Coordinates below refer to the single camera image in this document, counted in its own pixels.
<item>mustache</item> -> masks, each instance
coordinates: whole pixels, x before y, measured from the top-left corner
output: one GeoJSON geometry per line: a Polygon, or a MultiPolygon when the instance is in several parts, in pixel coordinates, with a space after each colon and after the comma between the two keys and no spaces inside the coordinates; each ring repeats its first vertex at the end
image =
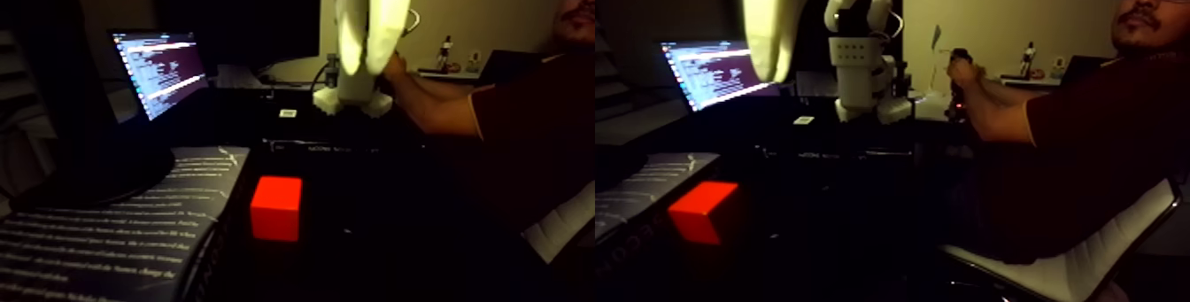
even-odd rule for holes
{"type": "Polygon", "coordinates": [[[1153,11],[1150,8],[1132,8],[1132,11],[1128,11],[1128,13],[1123,13],[1123,15],[1120,15],[1120,18],[1116,19],[1116,21],[1122,24],[1130,19],[1138,19],[1145,21],[1145,24],[1152,26],[1153,29],[1161,27],[1161,21],[1158,21],[1157,17],[1153,17],[1153,11]]]}
{"type": "Polygon", "coordinates": [[[570,20],[571,18],[575,18],[575,17],[589,17],[591,19],[595,19],[595,7],[594,6],[582,6],[582,7],[575,8],[574,11],[570,11],[570,12],[566,12],[566,13],[562,14],[562,19],[563,20],[570,20]]]}

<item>laptop screen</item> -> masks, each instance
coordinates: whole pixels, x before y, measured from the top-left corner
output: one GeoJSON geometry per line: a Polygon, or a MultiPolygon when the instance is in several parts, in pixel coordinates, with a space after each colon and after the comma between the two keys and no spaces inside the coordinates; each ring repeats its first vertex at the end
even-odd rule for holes
{"type": "Polygon", "coordinates": [[[745,95],[779,95],[757,77],[743,40],[665,42],[660,50],[693,111],[745,95]]]}
{"type": "Polygon", "coordinates": [[[207,87],[190,33],[112,33],[112,42],[149,120],[207,87]]]}

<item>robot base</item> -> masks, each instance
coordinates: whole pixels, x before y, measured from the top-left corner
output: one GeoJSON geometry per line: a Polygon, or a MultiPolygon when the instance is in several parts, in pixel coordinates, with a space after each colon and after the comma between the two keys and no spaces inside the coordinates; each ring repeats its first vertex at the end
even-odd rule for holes
{"type": "MultiPolygon", "coordinates": [[[[881,124],[888,125],[908,118],[913,113],[913,102],[903,97],[885,99],[876,105],[875,111],[881,124]]],[[[871,112],[871,108],[848,109],[844,107],[843,100],[834,100],[834,113],[839,115],[841,122],[851,121],[871,112]]]]}
{"type": "Polygon", "coordinates": [[[388,113],[393,108],[393,96],[388,96],[384,93],[374,92],[371,101],[368,102],[345,102],[339,100],[339,92],[337,88],[322,88],[314,92],[314,106],[325,112],[327,115],[334,115],[343,111],[346,103],[352,106],[358,106],[359,111],[364,112],[371,118],[380,118],[388,113]]]}

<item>red block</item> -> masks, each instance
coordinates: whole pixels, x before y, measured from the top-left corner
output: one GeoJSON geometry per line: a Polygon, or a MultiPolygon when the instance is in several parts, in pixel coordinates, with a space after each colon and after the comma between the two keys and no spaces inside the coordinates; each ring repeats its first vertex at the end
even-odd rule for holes
{"type": "Polygon", "coordinates": [[[252,196],[252,237],[298,241],[301,178],[262,176],[252,196]]]}
{"type": "Polygon", "coordinates": [[[674,202],[669,214],[682,238],[693,243],[719,245],[720,234],[715,232],[710,215],[737,187],[735,183],[707,181],[674,202]]]}

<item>man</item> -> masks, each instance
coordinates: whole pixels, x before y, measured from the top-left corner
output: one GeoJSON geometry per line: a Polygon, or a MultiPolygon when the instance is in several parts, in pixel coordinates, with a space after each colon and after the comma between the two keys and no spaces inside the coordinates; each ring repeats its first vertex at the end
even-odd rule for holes
{"type": "Polygon", "coordinates": [[[1066,252],[1184,162],[1190,0],[1122,0],[1111,25],[1119,59],[1048,95],[951,64],[988,143],[951,243],[1008,263],[1066,252]]]}
{"type": "Polygon", "coordinates": [[[596,27],[595,0],[562,0],[552,27],[557,51],[493,88],[458,90],[409,76],[395,55],[384,70],[397,105],[425,133],[482,141],[444,150],[511,232],[525,231],[594,180],[596,27]]]}

